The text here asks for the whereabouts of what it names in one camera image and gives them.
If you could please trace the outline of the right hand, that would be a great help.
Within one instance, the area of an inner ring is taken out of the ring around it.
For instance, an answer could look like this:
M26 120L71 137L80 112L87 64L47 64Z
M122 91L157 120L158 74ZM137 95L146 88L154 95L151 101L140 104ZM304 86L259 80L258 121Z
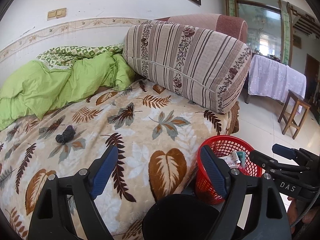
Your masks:
M304 211L304 207L301 207L300 204L297 205L297 200L295 198L288 197L287 200L291 202L287 211L287 216L289 219L289 224L292 225L302 214L302 212ZM317 206L316 204L314 204L313 207L308 211L308 213L301 219L301 221L304 224L310 224L318 210L319 205Z

